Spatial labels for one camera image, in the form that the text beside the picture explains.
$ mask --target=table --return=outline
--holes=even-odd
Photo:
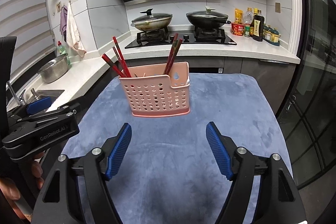
[[[120,170],[107,182],[124,224],[213,224],[230,189],[206,140],[213,121],[223,135],[251,153],[282,156],[291,165],[278,122],[256,80],[242,74],[190,74],[188,115],[169,118],[132,116],[118,78],[114,78],[91,105],[79,124],[80,133],[63,153],[83,156],[114,137],[127,122],[132,140]],[[251,223],[260,177],[254,177],[244,223]],[[79,178],[80,195],[88,224],[93,224]]]

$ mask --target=sink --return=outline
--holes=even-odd
[[[50,97],[51,102],[53,103],[63,92],[64,90],[37,90],[36,91],[37,97],[35,98],[34,96],[32,96],[31,98],[28,99],[26,103],[30,104],[46,97]]]

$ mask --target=soy sauce bottle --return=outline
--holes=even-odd
[[[265,18],[261,14],[261,10],[258,10],[258,14],[254,16],[253,22],[254,30],[252,38],[256,41],[262,42]]]

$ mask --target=red chopstick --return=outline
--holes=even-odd
[[[120,49],[120,47],[119,47],[119,44],[118,44],[118,41],[117,41],[116,37],[113,37],[113,41],[114,41],[115,46],[117,47],[117,50],[118,50],[118,53],[119,53],[119,56],[120,56],[120,59],[121,59],[121,63],[122,63],[123,68],[124,68],[125,75],[126,75],[127,77],[132,77],[132,76],[131,76],[131,73],[130,73],[129,70],[128,70],[128,67],[127,67],[127,65],[126,65],[125,59],[124,59],[124,57],[123,57],[123,54],[122,54],[122,52],[121,52],[121,49]]]
[[[110,67],[122,78],[126,78],[126,76],[118,69],[117,65],[115,63],[113,63],[113,61],[106,55],[103,54],[101,56],[101,58],[103,58],[103,60],[108,63],[110,65]]]
[[[125,65],[124,65],[124,62],[122,62],[122,60],[120,59],[119,54],[118,54],[118,52],[117,52],[117,49],[116,49],[115,47],[113,47],[113,50],[114,50],[115,55],[116,55],[117,58],[118,58],[119,63],[121,64],[121,66],[122,66],[123,69],[124,69],[124,73],[126,74],[126,67],[125,67]]]
[[[174,54],[174,50],[175,50],[175,46],[176,46],[176,41],[177,41],[177,37],[179,36],[178,33],[175,34],[174,39],[173,39],[173,44],[171,45],[171,49],[170,49],[170,53],[168,55],[168,60],[167,60],[167,64],[165,67],[165,70],[163,72],[163,74],[166,74],[167,68],[168,68],[168,64],[170,62],[170,59],[172,58],[173,54]]]
[[[175,57],[176,57],[176,55],[177,55],[177,53],[178,53],[178,51],[179,51],[179,49],[180,49],[180,46],[181,46],[182,42],[183,42],[183,40],[180,39],[180,40],[178,41],[178,43],[177,43],[177,46],[176,46],[175,51],[174,51],[174,54],[173,54],[172,58],[171,58],[170,61],[169,61],[169,66],[168,66],[167,71],[166,71],[166,73],[165,73],[165,74],[167,74],[167,75],[169,75],[169,73],[170,73],[171,67],[173,66]]]

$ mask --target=perforated plastic basket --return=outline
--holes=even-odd
[[[174,63],[169,75],[162,75],[165,67],[130,67],[131,75],[138,77],[119,77],[134,116],[170,117],[190,112],[188,62]]]

